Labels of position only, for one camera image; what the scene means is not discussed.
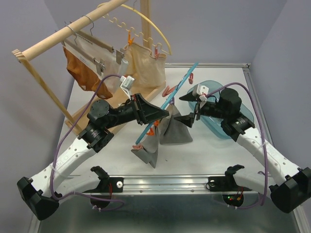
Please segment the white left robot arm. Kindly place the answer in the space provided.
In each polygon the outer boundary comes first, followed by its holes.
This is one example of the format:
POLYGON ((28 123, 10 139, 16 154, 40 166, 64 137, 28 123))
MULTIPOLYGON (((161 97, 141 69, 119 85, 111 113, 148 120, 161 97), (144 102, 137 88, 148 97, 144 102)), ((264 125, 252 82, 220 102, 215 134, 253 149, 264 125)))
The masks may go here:
POLYGON ((87 126, 72 144, 62 154, 56 154, 52 163, 41 172, 18 180, 22 200, 38 220, 49 218, 59 208, 61 200, 71 195, 83 195, 76 187, 66 187, 66 194, 57 189, 79 165, 110 142, 114 136, 111 128, 131 121, 139 125, 150 124, 168 115, 167 110, 149 103, 140 93, 131 95, 117 108, 106 100, 94 101, 87 114, 87 126))

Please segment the grey underwear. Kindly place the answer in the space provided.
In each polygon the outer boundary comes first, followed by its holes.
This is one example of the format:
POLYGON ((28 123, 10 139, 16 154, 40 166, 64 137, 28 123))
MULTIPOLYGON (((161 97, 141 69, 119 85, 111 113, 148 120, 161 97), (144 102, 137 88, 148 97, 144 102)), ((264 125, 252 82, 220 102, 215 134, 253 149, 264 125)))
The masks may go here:
POLYGON ((162 145, 186 144, 193 141, 186 125, 177 121, 175 117, 181 114, 174 104, 169 104, 169 116, 163 118, 158 126, 159 142, 162 145))
POLYGON ((132 146, 131 152, 145 164, 156 168, 160 136, 158 124, 153 125, 150 130, 142 142, 132 146))

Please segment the blue plastic clip hanger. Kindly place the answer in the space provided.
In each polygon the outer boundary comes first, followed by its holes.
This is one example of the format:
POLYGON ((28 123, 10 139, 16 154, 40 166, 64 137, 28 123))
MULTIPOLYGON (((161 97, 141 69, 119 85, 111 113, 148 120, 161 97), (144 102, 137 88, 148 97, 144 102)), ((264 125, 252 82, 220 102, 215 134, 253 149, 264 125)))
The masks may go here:
MULTIPOLYGON (((166 98, 165 102, 162 104, 162 106, 160 107, 162 110, 165 110, 166 107, 168 106, 168 104, 171 102, 171 100, 175 97, 176 93, 179 91, 179 89, 182 87, 182 85, 184 84, 184 82, 189 78, 190 74, 193 73, 194 69, 198 66, 198 62, 194 63, 189 70, 187 71, 187 73, 183 76, 183 78, 180 80, 180 82, 178 83, 178 85, 174 88, 174 90, 172 91, 172 93, 170 93, 168 95, 168 97, 166 98)), ((153 124, 155 123, 156 120, 153 120, 151 123, 149 123, 145 129, 143 130, 143 132, 141 133, 141 135, 137 138, 137 140, 135 141, 135 144, 138 145, 141 140, 143 139, 143 137, 146 135, 146 133, 148 133, 148 131, 151 129, 151 127, 153 126, 153 124)))

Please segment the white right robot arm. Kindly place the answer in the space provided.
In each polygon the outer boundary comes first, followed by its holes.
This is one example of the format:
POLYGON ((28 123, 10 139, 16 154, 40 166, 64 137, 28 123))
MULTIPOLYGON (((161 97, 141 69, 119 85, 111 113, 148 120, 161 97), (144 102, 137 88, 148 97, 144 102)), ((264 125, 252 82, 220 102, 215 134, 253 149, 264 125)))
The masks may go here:
POLYGON ((219 99, 208 101, 207 87, 180 97, 182 101, 195 102, 192 113, 176 117, 177 121, 192 127, 201 116, 221 119, 223 131, 236 143, 245 148, 264 166, 264 176, 250 174, 245 166, 235 165, 225 172, 224 185, 228 189, 238 186, 256 191, 269 197, 284 213, 290 213, 311 197, 311 169, 301 168, 288 160, 271 145, 255 124, 241 112, 242 100, 236 90, 224 88, 219 99))

